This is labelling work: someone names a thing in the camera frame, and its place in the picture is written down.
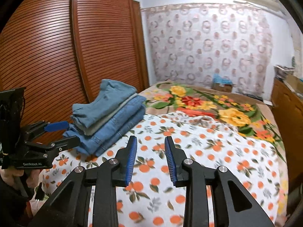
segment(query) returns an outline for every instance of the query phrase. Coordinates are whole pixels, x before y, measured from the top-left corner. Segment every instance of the folded denim shirt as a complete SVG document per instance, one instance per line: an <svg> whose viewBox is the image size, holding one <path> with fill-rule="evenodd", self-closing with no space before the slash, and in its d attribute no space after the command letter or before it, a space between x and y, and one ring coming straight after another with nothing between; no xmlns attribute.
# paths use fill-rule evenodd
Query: folded denim shirt
<svg viewBox="0 0 303 227"><path fill-rule="evenodd" d="M122 102L136 92L135 87L123 82L103 79L97 98L89 104L74 104L71 118L78 124L89 128L117 109Z"/></svg>
<svg viewBox="0 0 303 227"><path fill-rule="evenodd" d="M74 121L74 125L76 125L80 130L84 132L85 135L93 135L96 133L108 120L111 119L121 108L123 108L131 99L135 98L138 94L135 93L131 95L128 99L126 99L124 102L122 102L113 112L108 114L107 116L101 118L96 123L92 124L89 128L86 128L82 126L81 124L77 123L77 120L73 119L73 116L71 116L72 120Z"/></svg>
<svg viewBox="0 0 303 227"><path fill-rule="evenodd" d="M140 111L140 115L143 111L145 112L145 105L142 104L145 100L146 98L143 96L136 96L135 98L131 99L92 136L85 135L83 131L81 131L73 124L71 124L68 130L63 133L63 136L78 136L81 140L81 146L77 147L76 150L88 155L95 154L95 152L100 148L100 146L104 147L103 144L107 140L111 139L114 135L117 135L117 133L119 132L119 130L122 129L122 127L124 132L126 130L125 127L129 127L130 124L134 123L134 125L136 125L135 121L138 120L138 116L136 116L138 111ZM110 147L115 142L113 142L112 144L106 143L106 146Z"/></svg>

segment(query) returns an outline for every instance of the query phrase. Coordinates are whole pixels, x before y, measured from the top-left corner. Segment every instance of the wooden cabinet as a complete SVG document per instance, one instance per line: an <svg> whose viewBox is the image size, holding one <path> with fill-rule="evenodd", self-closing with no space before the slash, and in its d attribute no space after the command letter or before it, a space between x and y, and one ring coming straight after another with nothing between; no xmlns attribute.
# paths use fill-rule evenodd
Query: wooden cabinet
<svg viewBox="0 0 303 227"><path fill-rule="evenodd" d="M280 130L288 166L289 181L303 172L303 102L275 79L272 113Z"/></svg>

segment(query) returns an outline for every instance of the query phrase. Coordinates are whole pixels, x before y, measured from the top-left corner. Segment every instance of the curtain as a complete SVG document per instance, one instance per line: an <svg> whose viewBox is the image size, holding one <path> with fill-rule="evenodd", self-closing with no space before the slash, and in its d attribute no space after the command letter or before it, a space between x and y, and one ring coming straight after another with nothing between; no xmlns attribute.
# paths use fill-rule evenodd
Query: curtain
<svg viewBox="0 0 303 227"><path fill-rule="evenodd" d="M211 87L213 75L239 91L261 94L272 55L264 12L236 4L144 9L157 80Z"/></svg>

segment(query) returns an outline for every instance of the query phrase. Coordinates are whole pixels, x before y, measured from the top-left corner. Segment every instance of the louvered wooden door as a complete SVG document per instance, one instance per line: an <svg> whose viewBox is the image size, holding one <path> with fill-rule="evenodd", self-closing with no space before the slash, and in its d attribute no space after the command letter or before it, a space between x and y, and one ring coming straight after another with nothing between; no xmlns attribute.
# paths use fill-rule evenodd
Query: louvered wooden door
<svg viewBox="0 0 303 227"><path fill-rule="evenodd" d="M137 67L132 0L78 0L80 44L95 98L101 79L114 79L143 90Z"/></svg>
<svg viewBox="0 0 303 227"><path fill-rule="evenodd" d="M71 105L86 102L75 62L69 7L70 0L24 0L2 31L3 88L26 86L22 125L70 121ZM47 134L41 141L59 139L61 134Z"/></svg>
<svg viewBox="0 0 303 227"><path fill-rule="evenodd" d="M133 24L132 0L24 0L0 34L0 91L27 87L22 125L71 121L102 79L142 91Z"/></svg>

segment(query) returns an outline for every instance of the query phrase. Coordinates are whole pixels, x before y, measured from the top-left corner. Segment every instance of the bedsheet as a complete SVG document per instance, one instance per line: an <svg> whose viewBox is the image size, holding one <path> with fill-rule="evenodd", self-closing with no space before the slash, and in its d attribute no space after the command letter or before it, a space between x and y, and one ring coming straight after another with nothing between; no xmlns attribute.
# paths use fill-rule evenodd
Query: bedsheet
<svg viewBox="0 0 303 227"><path fill-rule="evenodd" d="M220 122L234 125L239 135L269 142L278 154L280 200L276 226L286 221L288 170L286 154L274 116L263 102L239 94L225 93L173 81L159 82L140 95L147 98L146 113L159 115L191 109L210 112Z"/></svg>
<svg viewBox="0 0 303 227"><path fill-rule="evenodd" d="M118 149L126 146L129 136L135 135L138 150L132 181L128 187L116 189L119 227L182 226L186 190L172 185L164 153L164 138L171 135L176 147L182 148L188 158L210 168L228 167L275 222L281 185L274 146L267 141L240 136L233 131L233 126L215 120L199 123L202 118L192 121L182 112L162 117L146 114L104 156L84 156L75 150L61 152L53 168L41 174L43 189L51 194L76 166L88 169L113 158ZM207 193L213 227L210 189ZM92 193L90 227L93 200Z"/></svg>

